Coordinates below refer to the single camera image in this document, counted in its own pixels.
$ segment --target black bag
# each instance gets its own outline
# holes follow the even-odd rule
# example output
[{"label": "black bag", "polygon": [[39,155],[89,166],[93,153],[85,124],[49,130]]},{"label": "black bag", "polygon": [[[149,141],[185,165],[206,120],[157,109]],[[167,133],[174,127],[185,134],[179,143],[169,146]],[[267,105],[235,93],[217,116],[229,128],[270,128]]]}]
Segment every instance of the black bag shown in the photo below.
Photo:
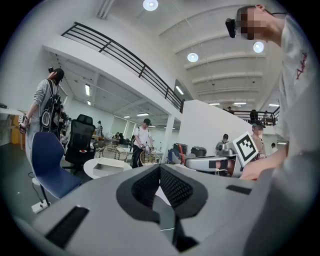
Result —
[{"label": "black bag", "polygon": [[53,82],[49,79],[47,81],[49,82],[51,97],[45,104],[40,116],[40,130],[41,132],[54,133],[58,130],[59,126],[61,97],[58,95],[59,86],[56,89],[56,94],[54,94]]}]

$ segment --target white box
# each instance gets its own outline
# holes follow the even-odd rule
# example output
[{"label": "white box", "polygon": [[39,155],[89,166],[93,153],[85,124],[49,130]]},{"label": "white box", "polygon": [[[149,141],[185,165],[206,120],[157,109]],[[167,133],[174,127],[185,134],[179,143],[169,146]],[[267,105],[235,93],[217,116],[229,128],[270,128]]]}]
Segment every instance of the white box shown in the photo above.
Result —
[{"label": "white box", "polygon": [[93,175],[103,177],[117,174],[124,171],[124,165],[124,161],[102,157],[96,166],[93,167]]}]

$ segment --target railing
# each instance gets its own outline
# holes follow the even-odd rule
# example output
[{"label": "railing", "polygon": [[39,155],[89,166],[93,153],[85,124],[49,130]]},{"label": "railing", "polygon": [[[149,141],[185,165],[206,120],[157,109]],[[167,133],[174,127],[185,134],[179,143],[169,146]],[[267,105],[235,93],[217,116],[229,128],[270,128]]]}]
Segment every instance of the railing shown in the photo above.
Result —
[{"label": "railing", "polygon": [[264,111],[241,111],[234,110],[234,115],[245,120],[249,124],[252,124],[255,120],[260,120],[265,126],[275,126],[278,123],[280,107],[278,107],[274,112]]},{"label": "railing", "polygon": [[146,63],[127,48],[110,37],[86,26],[75,22],[74,25],[62,34],[63,37],[86,45],[109,58],[121,62],[126,68],[135,73],[144,82],[158,91],[168,102],[181,113],[183,101]]}]

